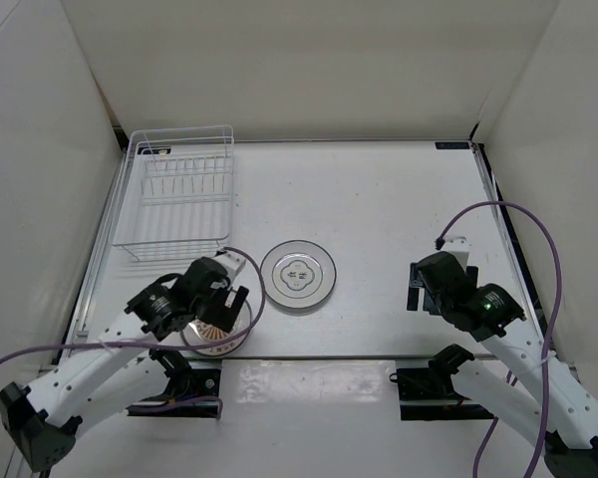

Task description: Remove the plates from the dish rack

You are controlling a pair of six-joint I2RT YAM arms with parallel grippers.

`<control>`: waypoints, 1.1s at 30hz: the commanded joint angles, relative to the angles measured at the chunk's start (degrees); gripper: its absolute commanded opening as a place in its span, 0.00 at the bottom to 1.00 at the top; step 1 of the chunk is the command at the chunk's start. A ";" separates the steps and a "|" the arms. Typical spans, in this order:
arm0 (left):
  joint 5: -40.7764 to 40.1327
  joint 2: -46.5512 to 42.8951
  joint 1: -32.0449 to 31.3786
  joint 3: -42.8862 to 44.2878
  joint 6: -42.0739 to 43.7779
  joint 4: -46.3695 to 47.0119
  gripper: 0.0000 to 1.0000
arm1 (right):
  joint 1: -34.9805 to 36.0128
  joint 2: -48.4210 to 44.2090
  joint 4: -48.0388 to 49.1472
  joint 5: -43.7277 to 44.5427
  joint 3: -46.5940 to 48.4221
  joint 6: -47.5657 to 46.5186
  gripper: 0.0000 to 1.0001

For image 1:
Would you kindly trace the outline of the white plate orange pattern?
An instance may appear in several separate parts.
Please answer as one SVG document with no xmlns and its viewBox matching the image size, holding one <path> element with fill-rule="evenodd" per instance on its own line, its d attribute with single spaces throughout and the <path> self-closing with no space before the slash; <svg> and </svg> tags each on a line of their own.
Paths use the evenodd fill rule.
<svg viewBox="0 0 598 478">
<path fill-rule="evenodd" d="M 248 301 L 242 306 L 230 333 L 202 321 L 193 321 L 180 333 L 182 341 L 194 352 L 206 358 L 221 358 L 236 351 L 245 341 L 247 334 L 238 336 L 252 323 L 253 312 Z"/>
</svg>

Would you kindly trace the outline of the white plate green rim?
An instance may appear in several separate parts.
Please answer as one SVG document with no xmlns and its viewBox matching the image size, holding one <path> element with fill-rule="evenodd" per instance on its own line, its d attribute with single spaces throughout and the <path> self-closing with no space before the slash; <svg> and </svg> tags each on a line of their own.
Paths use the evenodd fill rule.
<svg viewBox="0 0 598 478">
<path fill-rule="evenodd" d="M 319 308 L 337 283 L 334 259 L 319 244 L 290 240 L 270 249 L 260 264 L 267 299 L 296 312 Z"/>
</svg>

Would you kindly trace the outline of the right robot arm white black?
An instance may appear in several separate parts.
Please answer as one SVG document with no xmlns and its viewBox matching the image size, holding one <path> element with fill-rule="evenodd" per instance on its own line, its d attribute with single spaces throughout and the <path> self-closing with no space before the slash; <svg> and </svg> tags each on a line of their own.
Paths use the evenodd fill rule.
<svg viewBox="0 0 598 478">
<path fill-rule="evenodd" d="M 555 477 L 598 477 L 598 400 L 552 352 L 500 286 L 478 285 L 455 254 L 437 252 L 410 267 L 425 309 L 469 334 L 516 378 L 494 375 L 467 349 L 452 344 L 428 365 L 428 386 L 442 398 L 471 399 L 529 444 Z"/>
</svg>

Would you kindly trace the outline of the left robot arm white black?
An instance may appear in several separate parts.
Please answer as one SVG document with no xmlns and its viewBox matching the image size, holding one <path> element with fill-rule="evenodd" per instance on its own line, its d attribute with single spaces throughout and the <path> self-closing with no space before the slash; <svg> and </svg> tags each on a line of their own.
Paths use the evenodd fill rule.
<svg viewBox="0 0 598 478">
<path fill-rule="evenodd" d="M 6 385 L 1 420 L 30 469 L 51 469 L 90 428 L 142 399 L 186 396 L 196 373 L 164 341 L 195 321 L 231 332 L 248 295 L 233 285 L 243 267 L 227 251 L 197 258 L 143 288 L 81 352 L 25 385 Z"/>
</svg>

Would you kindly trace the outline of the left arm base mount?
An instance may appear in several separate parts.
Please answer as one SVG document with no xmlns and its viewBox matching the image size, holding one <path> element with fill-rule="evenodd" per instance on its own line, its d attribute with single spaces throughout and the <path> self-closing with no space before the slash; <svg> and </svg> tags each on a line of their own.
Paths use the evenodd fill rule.
<svg viewBox="0 0 598 478">
<path fill-rule="evenodd" d="M 191 363 L 179 352 L 149 353 L 151 364 L 159 364 L 158 377 L 165 386 L 127 408 L 130 416 L 199 417 L 218 420 L 223 411 L 219 398 L 221 368 L 210 362 Z"/>
</svg>

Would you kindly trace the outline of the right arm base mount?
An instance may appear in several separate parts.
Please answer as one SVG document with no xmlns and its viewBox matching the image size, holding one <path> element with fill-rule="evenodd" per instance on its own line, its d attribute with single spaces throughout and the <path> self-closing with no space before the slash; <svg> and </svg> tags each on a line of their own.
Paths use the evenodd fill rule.
<svg viewBox="0 0 598 478">
<path fill-rule="evenodd" d="M 450 345 L 430 358 L 425 366 L 397 364 L 389 375 L 397 387 L 401 421 L 464 421 L 493 419 L 483 406 L 457 393 L 450 377 L 474 355 Z"/>
</svg>

